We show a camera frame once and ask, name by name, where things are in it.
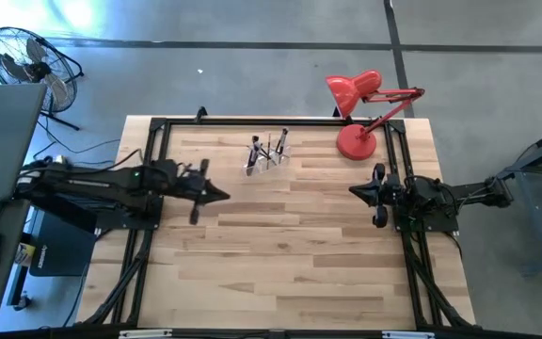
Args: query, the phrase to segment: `lamp base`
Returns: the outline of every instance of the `lamp base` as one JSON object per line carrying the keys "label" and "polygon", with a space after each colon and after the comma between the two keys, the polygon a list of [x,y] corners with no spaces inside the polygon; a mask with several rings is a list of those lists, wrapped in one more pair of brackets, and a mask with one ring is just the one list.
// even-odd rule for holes
{"label": "lamp base", "polygon": [[344,127],[338,134],[336,146],[338,151],[351,160],[365,160],[375,151],[375,136],[373,133],[363,134],[365,127],[351,124]]}

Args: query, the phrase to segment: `lamp shade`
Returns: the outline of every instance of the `lamp shade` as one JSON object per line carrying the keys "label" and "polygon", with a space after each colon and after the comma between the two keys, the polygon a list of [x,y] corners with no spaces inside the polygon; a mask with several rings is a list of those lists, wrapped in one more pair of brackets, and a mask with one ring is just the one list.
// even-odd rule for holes
{"label": "lamp shade", "polygon": [[336,106],[343,118],[350,116],[355,110],[357,101],[375,92],[382,85],[380,72],[365,71],[353,78],[346,76],[328,76],[326,78],[329,90],[336,100]]}

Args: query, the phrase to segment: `gray floor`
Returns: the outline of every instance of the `gray floor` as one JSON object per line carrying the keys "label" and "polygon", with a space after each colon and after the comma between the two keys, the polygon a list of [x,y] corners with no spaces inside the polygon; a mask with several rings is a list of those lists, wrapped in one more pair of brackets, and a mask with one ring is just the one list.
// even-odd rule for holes
{"label": "gray floor", "polygon": [[[393,0],[403,43],[542,45],[539,0]],[[47,37],[115,40],[390,42],[381,0],[0,0],[0,26]],[[331,112],[324,77],[379,69],[397,86],[391,52],[65,48],[79,60],[74,105],[60,115],[84,128],[53,132],[75,150],[120,137],[129,114],[310,115]],[[426,89],[416,117],[431,119],[446,182],[485,179],[542,137],[541,54],[405,53],[410,86]],[[356,115],[385,113],[360,105]],[[29,156],[47,145],[38,130]],[[73,155],[113,159],[116,145]],[[467,207],[460,217],[470,294],[487,329],[542,334],[542,274],[519,268],[537,248],[519,202]],[[79,280],[29,279],[35,307],[0,311],[0,329],[61,326]]]}

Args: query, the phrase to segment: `pen holder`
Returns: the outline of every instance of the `pen holder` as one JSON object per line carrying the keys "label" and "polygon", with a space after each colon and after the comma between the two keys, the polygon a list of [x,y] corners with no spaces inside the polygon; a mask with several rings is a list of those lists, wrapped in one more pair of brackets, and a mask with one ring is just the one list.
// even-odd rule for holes
{"label": "pen holder", "polygon": [[[272,141],[271,144],[277,145],[277,142],[278,141],[275,140],[275,141]],[[269,156],[271,157],[270,160],[267,159],[266,156],[260,153],[259,157],[256,160],[256,163],[253,166],[250,166],[250,167],[248,165],[243,166],[243,173],[246,176],[254,176],[257,174],[265,173],[277,167],[288,166],[288,164],[290,163],[290,154],[291,154],[290,151],[291,151],[290,146],[284,146],[283,152],[281,154],[279,154],[278,152],[275,152],[275,149],[271,149],[269,152]],[[247,163],[249,155],[250,155],[250,148],[248,147],[246,151],[246,156],[244,158],[245,163]]]}

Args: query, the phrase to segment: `wooden tabletop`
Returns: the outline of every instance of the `wooden tabletop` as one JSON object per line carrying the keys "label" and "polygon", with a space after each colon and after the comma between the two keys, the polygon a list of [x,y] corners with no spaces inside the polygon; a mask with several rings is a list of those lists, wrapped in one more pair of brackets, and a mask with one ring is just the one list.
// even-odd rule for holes
{"label": "wooden tabletop", "polygon": [[[144,148],[149,116],[129,116],[118,159]],[[405,120],[416,174],[440,177],[427,119]],[[408,330],[414,328],[399,234],[376,229],[375,210],[348,192],[370,181],[375,163],[388,168],[386,140],[365,161],[342,157],[337,127],[290,127],[288,166],[246,177],[251,136],[278,137],[274,126],[172,126],[168,157],[199,164],[231,199],[207,205],[198,226],[191,203],[165,198],[154,234],[140,327]],[[402,156],[394,137],[403,178]],[[127,166],[138,165],[134,157]],[[93,314],[116,283],[127,237],[96,244],[79,316]],[[435,278],[449,301],[474,321],[459,253],[444,234],[428,234]],[[127,316],[133,286],[125,301]],[[430,318],[422,288],[426,318]]]}

